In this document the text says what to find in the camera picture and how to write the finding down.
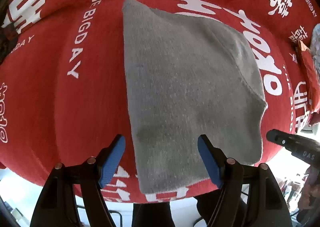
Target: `gray knitted fabric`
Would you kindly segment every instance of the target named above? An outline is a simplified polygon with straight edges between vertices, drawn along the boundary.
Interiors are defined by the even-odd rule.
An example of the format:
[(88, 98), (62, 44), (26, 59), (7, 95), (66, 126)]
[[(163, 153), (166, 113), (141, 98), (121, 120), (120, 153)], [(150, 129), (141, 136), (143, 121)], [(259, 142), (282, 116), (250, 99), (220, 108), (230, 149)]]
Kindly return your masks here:
[(313, 28), (310, 51), (313, 56), (313, 63), (318, 72), (318, 79), (320, 79), (320, 23)]
[(197, 150), (206, 134), (243, 164), (262, 155), (267, 107), (245, 37), (207, 18), (125, 0), (124, 66), (140, 190), (166, 192), (208, 179)]

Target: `red fabric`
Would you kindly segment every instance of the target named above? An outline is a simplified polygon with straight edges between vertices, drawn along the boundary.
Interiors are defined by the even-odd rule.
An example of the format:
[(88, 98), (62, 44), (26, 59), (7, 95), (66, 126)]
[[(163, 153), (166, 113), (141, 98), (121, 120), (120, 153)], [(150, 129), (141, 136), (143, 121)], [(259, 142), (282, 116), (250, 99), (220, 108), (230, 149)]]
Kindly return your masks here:
[(296, 49), (285, 42), (278, 40), (277, 44), (282, 50), (282, 56), (287, 64), (287, 71), (291, 81), (293, 96), (292, 117), (295, 117), (295, 132), (300, 131), (311, 119), (309, 96), (307, 94), (307, 83), (302, 72), (301, 60), (297, 57)]
[(320, 122), (320, 113), (313, 113), (310, 120), (310, 125), (314, 125), (319, 122)]
[[(19, 18), (14, 14), (22, 9), (16, 1), (11, 0), (11, 6), (16, 6), (9, 5), (10, 22)], [(36, 6), (41, 20), (35, 24), (26, 20), (17, 47), (0, 66), (0, 83), (7, 86), (1, 96), (7, 123), (0, 128), (0, 161), (43, 185), (55, 163), (82, 163), (122, 134), (127, 147), (111, 185), (103, 191), (106, 199), (144, 203), (214, 190), (209, 180), (166, 194), (146, 196), (139, 190), (127, 111), (123, 1), (36, 0), (30, 4)], [(293, 133), (296, 128), (293, 89), (305, 80), (299, 66), (291, 69), (289, 36), (302, 25), (308, 35), (303, 41), (310, 43), (313, 27), (320, 22), (315, 1), (310, 0), (311, 10), (306, 0), (291, 0), (284, 17), (278, 11), (268, 14), (276, 8), (270, 0), (202, 0), (220, 8), (205, 3), (201, 11), (182, 5), (187, 4), (183, 0), (138, 1), (172, 13), (215, 18), (244, 33), (258, 60), (268, 103), (261, 122), (261, 162), (271, 159), (280, 147), (266, 141), (266, 132), (276, 128)], [(240, 10), (250, 21), (236, 16)], [(77, 78), (69, 74), (72, 69)]]
[(307, 80), (308, 96), (310, 97), (310, 112), (318, 112), (320, 109), (320, 86), (318, 83), (318, 73), (313, 63), (310, 49), (299, 41), (298, 56), (302, 64), (302, 72)]

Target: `black cable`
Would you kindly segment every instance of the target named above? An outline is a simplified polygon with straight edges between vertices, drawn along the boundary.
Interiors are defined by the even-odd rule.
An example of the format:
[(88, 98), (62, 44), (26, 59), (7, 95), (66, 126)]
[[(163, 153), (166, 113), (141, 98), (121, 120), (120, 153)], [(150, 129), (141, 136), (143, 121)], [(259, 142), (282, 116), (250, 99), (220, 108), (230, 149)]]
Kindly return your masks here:
[(195, 227), (195, 225), (197, 223), (199, 223), (199, 221), (203, 220), (203, 217), (201, 216), (200, 218), (196, 219), (195, 222), (193, 223), (192, 227)]
[[(81, 208), (81, 209), (85, 209), (84, 206), (82, 206), (82, 205), (77, 205), (77, 207)], [(122, 214), (120, 212), (114, 211), (114, 210), (109, 210), (109, 213), (110, 214), (119, 214), (119, 216), (120, 216), (120, 227), (123, 227), (122, 226)]]
[(295, 216), (298, 212), (299, 212), (299, 210), (296, 211), (294, 214), (290, 215), (290, 217)]

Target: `black pants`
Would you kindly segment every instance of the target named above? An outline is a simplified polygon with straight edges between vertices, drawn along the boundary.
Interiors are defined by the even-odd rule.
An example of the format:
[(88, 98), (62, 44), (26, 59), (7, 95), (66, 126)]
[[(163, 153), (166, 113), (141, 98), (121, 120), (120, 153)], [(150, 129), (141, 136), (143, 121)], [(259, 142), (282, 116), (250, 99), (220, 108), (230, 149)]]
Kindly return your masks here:
[[(199, 214), (208, 224), (213, 211), (218, 203), (221, 190), (215, 190), (207, 194), (195, 196), (197, 199), (197, 209)], [(241, 226), (246, 204), (241, 200), (238, 208), (234, 226)], [(170, 204), (155, 203), (155, 204), (133, 204), (132, 227), (175, 227)]]

